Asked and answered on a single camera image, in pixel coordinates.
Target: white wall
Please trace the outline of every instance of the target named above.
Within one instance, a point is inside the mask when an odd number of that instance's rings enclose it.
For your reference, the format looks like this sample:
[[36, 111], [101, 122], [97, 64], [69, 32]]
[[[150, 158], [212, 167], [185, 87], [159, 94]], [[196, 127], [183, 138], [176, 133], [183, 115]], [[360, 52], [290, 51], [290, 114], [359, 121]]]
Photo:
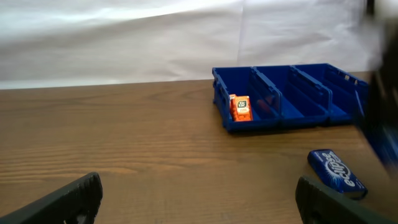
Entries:
[[210, 79], [212, 67], [370, 69], [363, 0], [5, 0], [0, 88]]

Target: white backdrop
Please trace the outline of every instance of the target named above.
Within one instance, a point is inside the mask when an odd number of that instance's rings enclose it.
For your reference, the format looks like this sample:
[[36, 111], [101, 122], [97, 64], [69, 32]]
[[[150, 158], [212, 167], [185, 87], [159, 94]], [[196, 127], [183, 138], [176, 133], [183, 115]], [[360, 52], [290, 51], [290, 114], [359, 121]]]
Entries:
[[3, 0], [0, 88], [210, 79], [212, 67], [380, 54], [363, 0]]

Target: wood grain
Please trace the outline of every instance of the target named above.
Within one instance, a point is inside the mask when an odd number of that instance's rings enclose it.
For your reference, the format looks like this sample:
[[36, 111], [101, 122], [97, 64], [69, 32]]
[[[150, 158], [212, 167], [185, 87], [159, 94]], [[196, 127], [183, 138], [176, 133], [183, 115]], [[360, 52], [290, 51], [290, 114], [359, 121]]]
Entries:
[[301, 223], [294, 192], [333, 149], [360, 203], [398, 222], [398, 182], [352, 126], [228, 134], [211, 80], [0, 91], [0, 216], [97, 171], [96, 223]]

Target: tic tac label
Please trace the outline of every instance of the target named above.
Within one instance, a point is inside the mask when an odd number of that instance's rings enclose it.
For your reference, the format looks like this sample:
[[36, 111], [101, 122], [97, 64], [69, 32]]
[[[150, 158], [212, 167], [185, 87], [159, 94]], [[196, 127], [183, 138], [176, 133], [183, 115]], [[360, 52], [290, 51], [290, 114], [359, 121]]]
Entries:
[[327, 186], [353, 198], [364, 197], [366, 187], [348, 166], [330, 149], [319, 149], [308, 154], [308, 162]]

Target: blue tray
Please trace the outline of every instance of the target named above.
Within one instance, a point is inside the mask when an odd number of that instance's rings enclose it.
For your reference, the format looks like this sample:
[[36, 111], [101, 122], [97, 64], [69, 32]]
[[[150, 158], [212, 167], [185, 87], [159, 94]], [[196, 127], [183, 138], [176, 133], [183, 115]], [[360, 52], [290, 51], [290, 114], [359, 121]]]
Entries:
[[[349, 123], [368, 92], [366, 82], [329, 64], [213, 68], [213, 76], [228, 131]], [[230, 94], [250, 97], [253, 121], [232, 120]]]

